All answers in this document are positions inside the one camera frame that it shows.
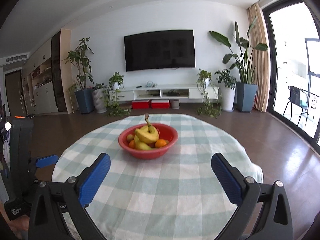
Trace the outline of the left hand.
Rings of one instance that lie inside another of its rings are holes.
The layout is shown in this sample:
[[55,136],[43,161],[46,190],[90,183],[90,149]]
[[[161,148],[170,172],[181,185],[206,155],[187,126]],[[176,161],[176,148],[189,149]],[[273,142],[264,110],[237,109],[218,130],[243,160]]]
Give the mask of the left hand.
[[25,239],[27,237],[30,220],[28,216],[23,215],[15,220],[10,220],[5,212],[3,203],[1,203],[1,214],[18,239]]

